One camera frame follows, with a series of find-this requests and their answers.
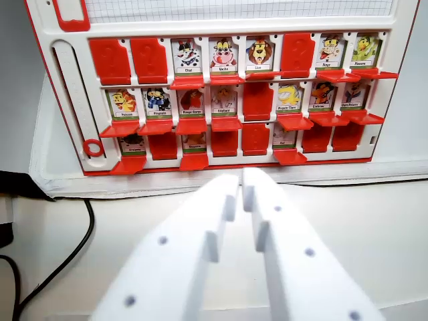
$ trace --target red ring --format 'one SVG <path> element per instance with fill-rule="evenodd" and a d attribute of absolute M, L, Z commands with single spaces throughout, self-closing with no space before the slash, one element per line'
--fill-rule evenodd
<path fill-rule="evenodd" d="M 90 144 L 97 145 L 98 147 L 100 147 L 100 150 L 98 152 L 92 152 L 91 148 L 89 148 Z M 85 151 L 85 153 L 88 156 L 91 156 L 91 157 L 99 157 L 99 156 L 101 156 L 101 155 L 104 154 L 104 148 L 102 147 L 102 143 L 99 140 L 96 140 L 96 139 L 85 140 L 84 143 L 83 143 L 83 150 Z"/>

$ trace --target black screw hole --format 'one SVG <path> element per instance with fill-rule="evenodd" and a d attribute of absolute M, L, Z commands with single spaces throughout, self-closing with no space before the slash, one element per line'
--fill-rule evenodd
<path fill-rule="evenodd" d="M 349 314 L 349 317 L 350 317 L 350 319 L 351 319 L 351 320 L 354 320 L 354 321 L 359 321 L 359 320 L 361 320 L 361 316 L 360 316 L 360 314 L 359 314 L 357 311 L 352 311 L 352 312 Z"/>
<path fill-rule="evenodd" d="M 305 249 L 305 254 L 307 256 L 314 257 L 315 256 L 315 251 L 309 247 L 309 248 Z"/>
<path fill-rule="evenodd" d="M 126 299 L 125 299 L 125 306 L 127 306 L 127 307 L 130 307 L 130 306 L 133 306 L 134 304 L 135 304 L 135 297 L 134 296 L 128 296 Z"/>
<path fill-rule="evenodd" d="M 161 244 L 161 245 L 165 245 L 165 244 L 167 244 L 168 243 L 168 239 L 167 239 L 167 237 L 166 236 L 161 236 L 160 238 L 159 238 L 159 244 Z"/>

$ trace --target white table surface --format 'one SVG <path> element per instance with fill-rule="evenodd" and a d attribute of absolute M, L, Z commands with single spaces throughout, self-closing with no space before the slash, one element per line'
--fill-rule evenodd
<path fill-rule="evenodd" d="M 428 297 L 428 182 L 282 186 L 379 308 Z M 67 273 L 32 302 L 23 320 L 90 313 L 141 237 L 189 195 L 92 201 L 96 230 L 91 244 Z M 14 199 L 13 210 L 15 241 L 0 253 L 17 261 L 26 295 L 75 248 L 89 219 L 79 200 L 51 203 L 18 198 Z M 0 320 L 8 320 L 13 277 L 3 261 L 0 284 Z M 221 262 L 210 269 L 203 307 L 222 310 L 268 306 L 265 287 L 262 256 L 253 250 L 250 216 L 239 211 L 236 221 L 227 226 Z"/>

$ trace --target red flip-down tile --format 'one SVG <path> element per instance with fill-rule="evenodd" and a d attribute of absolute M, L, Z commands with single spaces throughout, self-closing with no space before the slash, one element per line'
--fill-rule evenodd
<path fill-rule="evenodd" d="M 177 135 L 198 135 L 206 132 L 208 129 L 205 117 L 194 118 L 180 118 L 179 125 L 177 126 Z"/>
<path fill-rule="evenodd" d="M 91 28 L 91 23 L 88 16 L 88 10 L 86 9 L 85 0 L 80 0 L 80 6 L 82 7 L 83 20 L 69 20 L 64 21 L 61 16 L 61 10 L 58 6 L 58 0 L 52 0 L 53 8 L 55 9 L 56 19 L 60 28 L 66 32 L 76 31 L 87 31 Z"/>
<path fill-rule="evenodd" d="M 357 82 L 361 79 L 361 77 L 356 74 L 349 74 L 349 73 L 345 74 L 345 71 L 343 69 L 318 70 L 316 72 L 316 77 L 332 83 Z"/>
<path fill-rule="evenodd" d="M 273 99 L 274 91 L 268 82 L 246 82 L 243 85 L 244 120 L 269 120 Z"/>
<path fill-rule="evenodd" d="M 203 76 L 175 76 L 171 85 L 173 90 L 199 89 L 204 86 Z"/>
<path fill-rule="evenodd" d="M 166 84 L 168 82 L 167 53 L 157 38 L 130 40 L 135 72 L 140 84 Z"/>
<path fill-rule="evenodd" d="M 113 120 L 112 124 L 100 134 L 100 137 L 126 137 L 136 133 L 138 127 L 140 127 L 138 120 Z"/>
<path fill-rule="evenodd" d="M 360 143 L 364 126 L 350 122 L 334 129 L 332 146 L 335 152 L 353 151 Z"/>
<path fill-rule="evenodd" d="M 282 77 L 309 77 L 314 50 L 315 41 L 310 33 L 286 33 L 282 42 Z"/>
<path fill-rule="evenodd" d="M 325 127 L 345 126 L 349 119 L 343 116 L 337 116 L 333 111 L 330 112 L 310 112 L 309 119 L 318 125 Z"/>
<path fill-rule="evenodd" d="M 150 119 L 146 124 L 137 132 L 138 135 L 161 135 L 173 130 L 172 119 Z"/>
<path fill-rule="evenodd" d="M 281 72 L 252 72 L 248 74 L 246 80 L 269 80 L 273 79 L 275 76 L 282 75 Z"/>
<path fill-rule="evenodd" d="M 367 114 L 366 110 L 346 110 L 342 112 L 342 117 L 358 125 L 378 125 L 383 124 L 385 121 L 382 117 L 374 114 Z"/>
<path fill-rule="evenodd" d="M 309 130 L 303 132 L 302 147 L 304 152 L 326 152 L 332 127 L 323 127 L 314 124 Z"/>
<path fill-rule="evenodd" d="M 180 171 L 199 171 L 205 167 L 208 167 L 208 155 L 206 152 L 184 154 L 180 163 Z"/>
<path fill-rule="evenodd" d="M 242 129 L 242 124 L 238 117 L 213 117 L 211 119 L 211 129 L 213 132 L 231 132 Z"/>
<path fill-rule="evenodd" d="M 301 112 L 297 114 L 277 114 L 276 119 L 282 128 L 287 131 L 307 130 L 311 129 L 314 125 L 309 119 L 303 117 Z"/>
<path fill-rule="evenodd" d="M 291 149 L 275 149 L 274 157 L 281 165 L 300 165 L 308 160 L 296 148 Z"/>
<path fill-rule="evenodd" d="M 244 156 L 266 155 L 269 146 L 269 128 L 265 124 L 242 125 L 242 151 Z"/>
<path fill-rule="evenodd" d="M 239 85 L 244 82 L 238 75 L 211 75 L 212 86 Z"/>
<path fill-rule="evenodd" d="M 102 85 L 131 83 L 128 52 L 117 39 L 90 39 L 89 46 Z"/>
<path fill-rule="evenodd" d="M 238 148 L 238 132 L 211 131 L 211 150 L 213 156 L 236 156 Z"/>
<path fill-rule="evenodd" d="M 366 79 L 397 79 L 399 77 L 394 72 L 379 72 L 378 68 L 353 69 L 351 73 Z"/>
<path fill-rule="evenodd" d="M 177 136 L 174 132 L 148 136 L 148 145 L 154 161 L 177 158 Z"/>
<path fill-rule="evenodd" d="M 145 156 L 122 156 L 120 162 L 110 171 L 110 175 L 133 175 L 142 171 L 145 164 Z"/>

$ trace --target black cable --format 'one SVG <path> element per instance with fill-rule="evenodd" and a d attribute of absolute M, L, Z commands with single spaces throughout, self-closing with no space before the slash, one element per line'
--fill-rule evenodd
<path fill-rule="evenodd" d="M 94 227 L 95 227 L 95 215 L 94 210 L 92 209 L 91 203 L 88 199 L 85 199 L 85 205 L 88 209 L 89 214 L 89 228 L 86 232 L 85 236 L 79 243 L 79 245 L 74 249 L 74 251 L 65 259 L 64 262 L 60 264 L 36 289 L 32 291 L 21 303 L 19 303 L 19 299 L 21 296 L 21 275 L 19 273 L 17 264 L 10 257 L 5 255 L 0 255 L 1 259 L 5 259 L 11 266 L 13 275 L 15 277 L 15 305 L 13 307 L 13 317 L 12 321 L 19 321 L 19 318 L 24 311 L 25 307 L 30 303 L 32 299 L 36 295 L 38 295 L 46 286 L 77 256 L 80 250 L 85 246 L 86 242 L 89 240 Z"/>

